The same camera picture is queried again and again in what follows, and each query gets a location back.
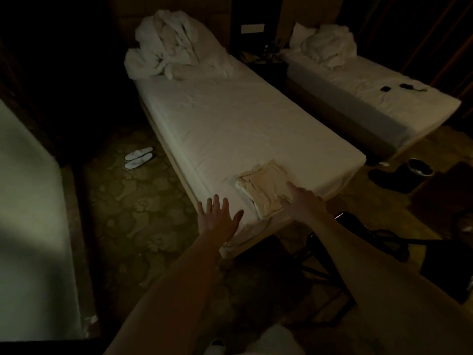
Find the forearm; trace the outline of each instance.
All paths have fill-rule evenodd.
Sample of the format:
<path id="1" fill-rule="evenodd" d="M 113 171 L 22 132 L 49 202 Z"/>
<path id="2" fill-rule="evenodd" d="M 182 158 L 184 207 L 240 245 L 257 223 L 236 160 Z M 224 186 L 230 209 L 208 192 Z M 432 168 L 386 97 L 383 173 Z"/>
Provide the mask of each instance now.
<path id="1" fill-rule="evenodd" d="M 219 257 L 199 237 L 139 301 L 107 355 L 190 354 Z"/>
<path id="2" fill-rule="evenodd" d="M 435 285 L 333 218 L 310 227 L 327 248 L 364 317 L 392 352 L 472 353 L 470 314 Z"/>

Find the folded beige clothing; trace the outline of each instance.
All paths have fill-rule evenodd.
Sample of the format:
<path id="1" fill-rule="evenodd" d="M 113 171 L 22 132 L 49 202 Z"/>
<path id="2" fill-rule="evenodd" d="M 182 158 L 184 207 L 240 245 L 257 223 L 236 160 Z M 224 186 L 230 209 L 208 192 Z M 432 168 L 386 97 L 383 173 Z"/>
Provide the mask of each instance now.
<path id="1" fill-rule="evenodd" d="M 286 185 L 288 180 L 287 172 L 272 160 L 257 170 L 241 173 L 236 187 L 251 198 L 260 219 L 263 219 L 282 208 L 279 197 L 292 200 Z"/>

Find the chair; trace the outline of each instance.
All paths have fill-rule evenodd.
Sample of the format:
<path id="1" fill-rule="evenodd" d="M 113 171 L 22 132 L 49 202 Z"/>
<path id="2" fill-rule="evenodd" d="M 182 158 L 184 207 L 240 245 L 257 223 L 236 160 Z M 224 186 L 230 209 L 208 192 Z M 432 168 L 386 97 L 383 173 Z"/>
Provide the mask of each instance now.
<path id="1" fill-rule="evenodd" d="M 458 303 L 463 304 L 468 299 L 473 288 L 473 249 L 471 247 L 458 240 L 407 239 L 399 238 L 396 234 L 387 230 L 370 231 L 350 212 L 342 212 L 335 219 L 351 233 L 401 262 L 407 261 L 410 256 L 409 244 L 426 246 L 420 274 Z M 350 299 L 332 320 L 318 323 L 319 326 L 336 326 L 355 305 L 355 300 L 351 297 L 328 251 L 316 234 L 312 232 L 307 236 L 306 246 L 293 256 L 303 271 L 323 279 L 322 281 L 315 279 L 315 283 L 339 286 L 343 292 L 350 296 Z M 327 273 L 303 265 L 303 262 L 311 256 L 314 256 L 320 262 Z"/>

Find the person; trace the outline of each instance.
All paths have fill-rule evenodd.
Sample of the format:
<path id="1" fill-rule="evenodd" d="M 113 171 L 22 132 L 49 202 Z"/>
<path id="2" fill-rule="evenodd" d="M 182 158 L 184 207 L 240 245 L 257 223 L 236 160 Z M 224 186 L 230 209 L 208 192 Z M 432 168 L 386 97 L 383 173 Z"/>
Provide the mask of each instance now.
<path id="1" fill-rule="evenodd" d="M 350 233 L 313 192 L 287 186 L 285 211 L 308 225 L 328 250 L 342 279 L 388 352 L 473 354 L 469 311 L 404 264 Z M 230 217 L 218 195 L 198 204 L 199 236 L 138 302 L 106 355 L 188 355 L 210 294 L 220 247 L 238 229 L 243 211 Z"/>

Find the mattress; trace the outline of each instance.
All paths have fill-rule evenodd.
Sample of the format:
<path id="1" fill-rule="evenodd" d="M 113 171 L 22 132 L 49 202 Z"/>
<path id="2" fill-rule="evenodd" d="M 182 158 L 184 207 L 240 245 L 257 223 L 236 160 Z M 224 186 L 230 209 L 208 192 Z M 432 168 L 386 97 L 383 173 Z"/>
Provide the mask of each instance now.
<path id="1" fill-rule="evenodd" d="M 329 69 L 301 52 L 281 53 L 292 81 L 398 150 L 434 131 L 461 103 L 360 56 Z M 401 83 L 427 91 L 402 89 Z M 384 86 L 391 89 L 383 92 Z"/>
<path id="2" fill-rule="evenodd" d="M 299 186 L 324 198 L 337 194 L 364 164 L 351 144 L 287 99 L 253 71 L 239 77 L 135 81 L 155 128 L 195 199 L 227 197 L 230 214 L 245 214 L 227 248 L 286 224 L 279 212 L 259 220 L 251 200 L 235 187 L 238 175 L 270 160 Z"/>

